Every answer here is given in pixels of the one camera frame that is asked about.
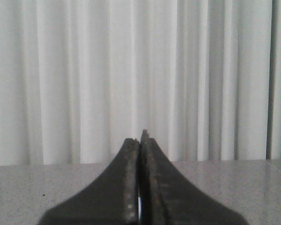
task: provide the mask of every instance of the black metal jaw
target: black metal jaw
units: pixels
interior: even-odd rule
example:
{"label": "black metal jaw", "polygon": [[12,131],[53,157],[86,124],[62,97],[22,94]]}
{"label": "black metal jaw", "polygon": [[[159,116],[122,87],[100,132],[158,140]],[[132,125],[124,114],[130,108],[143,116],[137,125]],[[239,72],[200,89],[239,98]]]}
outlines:
{"label": "black metal jaw", "polygon": [[[138,217],[138,190],[141,217]],[[144,130],[125,139],[105,171],[50,209],[39,225],[248,225],[191,184]]]}

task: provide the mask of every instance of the speckled countertop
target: speckled countertop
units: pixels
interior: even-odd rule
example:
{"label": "speckled countertop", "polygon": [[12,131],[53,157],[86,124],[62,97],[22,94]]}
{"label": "speckled countertop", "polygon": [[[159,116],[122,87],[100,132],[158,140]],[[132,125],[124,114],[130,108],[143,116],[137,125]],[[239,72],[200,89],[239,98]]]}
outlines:
{"label": "speckled countertop", "polygon": [[[281,225],[281,160],[175,162],[202,191],[251,225]],[[0,166],[0,225],[35,225],[107,164]]]}

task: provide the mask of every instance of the granite surface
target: granite surface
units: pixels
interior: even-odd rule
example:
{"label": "granite surface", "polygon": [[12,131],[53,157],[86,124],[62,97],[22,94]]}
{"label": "granite surface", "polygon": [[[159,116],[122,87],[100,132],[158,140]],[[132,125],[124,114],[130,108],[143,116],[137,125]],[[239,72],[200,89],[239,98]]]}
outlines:
{"label": "granite surface", "polygon": [[[281,160],[174,162],[202,191],[251,225],[281,225]],[[0,166],[0,225],[34,225],[107,164]]]}

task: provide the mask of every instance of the white curtain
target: white curtain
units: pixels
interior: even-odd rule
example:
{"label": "white curtain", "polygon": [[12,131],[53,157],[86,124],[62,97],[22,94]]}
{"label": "white curtain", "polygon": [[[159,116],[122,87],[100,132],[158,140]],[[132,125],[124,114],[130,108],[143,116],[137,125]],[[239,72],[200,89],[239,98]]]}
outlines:
{"label": "white curtain", "polygon": [[281,158],[281,1],[0,1],[0,165],[144,128],[173,161]]}

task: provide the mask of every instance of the gray table surface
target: gray table surface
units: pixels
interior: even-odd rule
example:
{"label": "gray table surface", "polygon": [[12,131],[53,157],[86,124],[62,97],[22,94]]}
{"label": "gray table surface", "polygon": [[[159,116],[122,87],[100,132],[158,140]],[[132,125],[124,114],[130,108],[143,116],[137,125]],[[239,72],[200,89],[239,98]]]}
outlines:
{"label": "gray table surface", "polygon": [[[251,225],[281,225],[281,160],[174,162],[194,185]],[[0,225],[35,225],[107,164],[0,166]]]}

